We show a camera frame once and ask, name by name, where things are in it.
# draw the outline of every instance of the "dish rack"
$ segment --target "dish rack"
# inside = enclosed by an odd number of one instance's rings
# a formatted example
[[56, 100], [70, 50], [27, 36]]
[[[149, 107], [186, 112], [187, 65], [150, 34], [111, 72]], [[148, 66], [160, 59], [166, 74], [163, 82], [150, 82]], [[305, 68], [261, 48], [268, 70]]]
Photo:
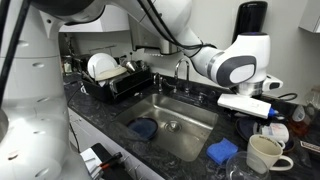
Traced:
[[118, 80], [117, 82], [114, 82], [112, 87], [110, 83], [101, 87], [84, 78], [82, 78], [82, 83], [86, 92], [99, 101], [105, 103], [116, 103], [133, 96], [136, 92], [141, 91], [146, 87], [149, 87], [152, 85], [153, 81], [150, 68], [147, 68], [146, 70], [137, 71]]

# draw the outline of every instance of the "sink drain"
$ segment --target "sink drain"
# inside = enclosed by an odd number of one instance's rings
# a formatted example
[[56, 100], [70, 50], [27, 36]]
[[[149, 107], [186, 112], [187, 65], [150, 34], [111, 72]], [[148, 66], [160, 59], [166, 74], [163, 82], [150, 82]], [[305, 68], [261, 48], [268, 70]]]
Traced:
[[181, 130], [181, 125], [177, 121], [169, 121], [164, 125], [164, 128], [169, 132], [178, 132]]

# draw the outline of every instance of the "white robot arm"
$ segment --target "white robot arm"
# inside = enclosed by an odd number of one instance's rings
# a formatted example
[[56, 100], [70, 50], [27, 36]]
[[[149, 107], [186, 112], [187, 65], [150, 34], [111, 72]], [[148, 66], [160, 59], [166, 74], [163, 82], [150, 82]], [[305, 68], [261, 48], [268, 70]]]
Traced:
[[[1, 42], [1, 68], [16, 21], [16, 9], [21, 2], [15, 0], [10, 4]], [[123, 8], [162, 37], [155, 28], [158, 27], [166, 39], [179, 43], [201, 75], [221, 86], [238, 87], [238, 93], [248, 96], [257, 92], [256, 84], [261, 85], [260, 89], [263, 84], [269, 84], [264, 89], [281, 86], [272, 81], [265, 83], [268, 80], [269, 36], [240, 35], [225, 51], [202, 45], [187, 26], [191, 0], [33, 0], [32, 3], [1, 107], [6, 116], [1, 115], [0, 119], [9, 121], [9, 126], [0, 144], [0, 179], [90, 179], [79, 155], [69, 149], [69, 116], [57, 39], [64, 23], [95, 20], [105, 4]], [[141, 9], [144, 6], [155, 24]], [[170, 33], [157, 19], [154, 9]]]

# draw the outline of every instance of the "bottle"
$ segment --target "bottle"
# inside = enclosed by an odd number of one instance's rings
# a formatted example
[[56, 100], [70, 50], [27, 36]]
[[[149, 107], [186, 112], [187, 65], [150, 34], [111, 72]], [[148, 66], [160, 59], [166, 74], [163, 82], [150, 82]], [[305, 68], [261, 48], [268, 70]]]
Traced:
[[306, 114], [304, 107], [298, 105], [294, 110], [291, 118], [289, 118], [288, 127], [297, 136], [304, 136], [308, 133], [311, 119]]

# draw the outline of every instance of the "blue sponge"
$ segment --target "blue sponge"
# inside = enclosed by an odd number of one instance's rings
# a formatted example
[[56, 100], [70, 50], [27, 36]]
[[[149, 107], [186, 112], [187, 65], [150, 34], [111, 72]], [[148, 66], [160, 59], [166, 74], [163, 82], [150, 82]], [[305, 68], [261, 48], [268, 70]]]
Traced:
[[238, 151], [238, 146], [223, 138], [219, 143], [212, 144], [207, 149], [207, 155], [216, 163], [221, 165], [223, 161], [229, 159]]

